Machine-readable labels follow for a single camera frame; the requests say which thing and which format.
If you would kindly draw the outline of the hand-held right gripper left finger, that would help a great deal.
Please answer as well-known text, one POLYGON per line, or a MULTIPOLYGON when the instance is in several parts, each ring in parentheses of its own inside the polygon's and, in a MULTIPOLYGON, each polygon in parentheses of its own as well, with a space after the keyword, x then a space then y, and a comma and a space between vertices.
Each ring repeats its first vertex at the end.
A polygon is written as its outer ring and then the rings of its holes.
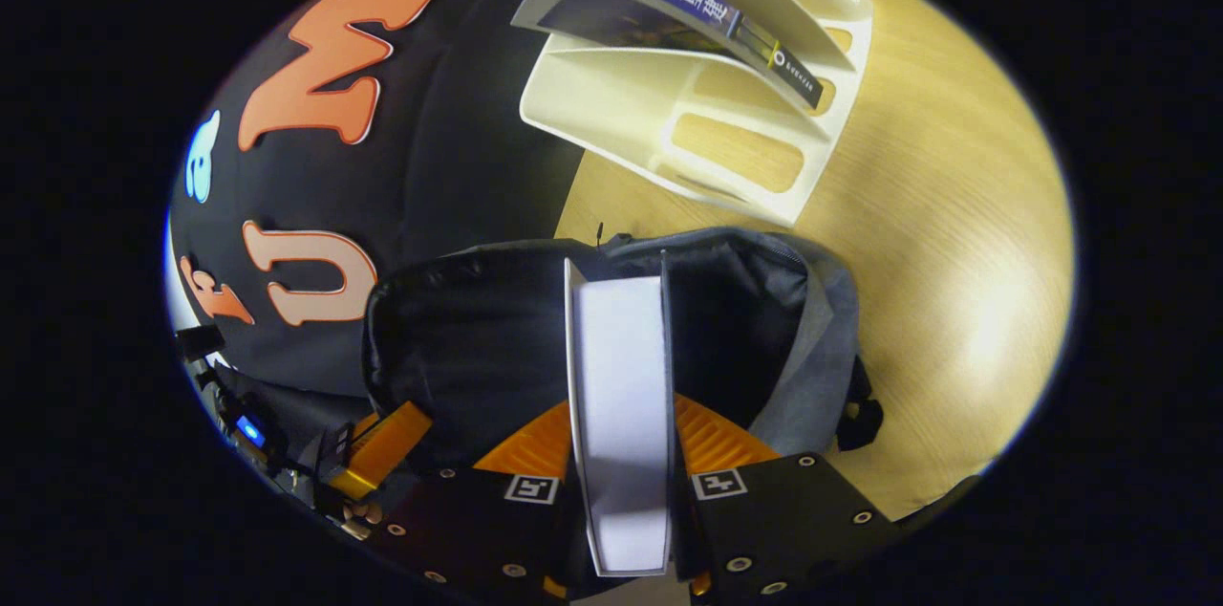
POLYGON ((570 602, 585 572, 571 458, 563 400, 475 465, 419 476, 375 525, 368 549, 450 597, 570 602))

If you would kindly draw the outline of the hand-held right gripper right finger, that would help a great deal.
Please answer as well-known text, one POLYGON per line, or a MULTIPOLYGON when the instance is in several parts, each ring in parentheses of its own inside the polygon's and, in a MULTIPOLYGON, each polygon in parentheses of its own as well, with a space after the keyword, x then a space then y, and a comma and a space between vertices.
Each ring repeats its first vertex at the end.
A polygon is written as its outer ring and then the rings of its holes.
POLYGON ((693 600, 781 600, 892 549, 898 524, 822 454, 779 454, 676 396, 673 556, 693 600))

